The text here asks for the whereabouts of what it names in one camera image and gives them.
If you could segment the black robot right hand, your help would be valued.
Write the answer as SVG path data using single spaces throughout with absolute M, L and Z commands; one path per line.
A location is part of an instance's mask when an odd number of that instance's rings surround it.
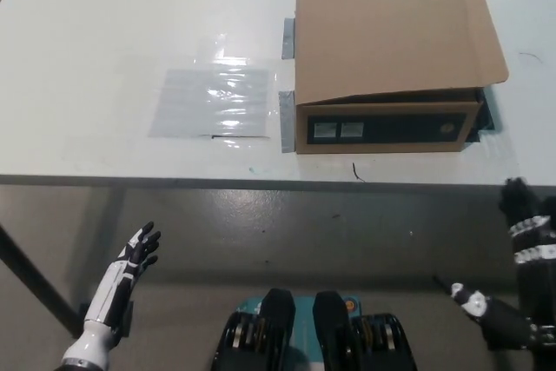
M 519 306 L 460 282 L 447 292 L 476 322 L 494 349 L 555 350 L 555 198 L 541 200 L 520 178 L 509 178 L 499 203 L 513 251 Z

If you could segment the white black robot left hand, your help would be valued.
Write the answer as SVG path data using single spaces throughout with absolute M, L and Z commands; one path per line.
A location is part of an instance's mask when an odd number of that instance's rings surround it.
M 84 322 L 97 322 L 115 333 L 121 326 L 135 285 L 147 268 L 155 264 L 160 246 L 160 231 L 148 222 L 126 243 L 107 267 L 92 298 Z

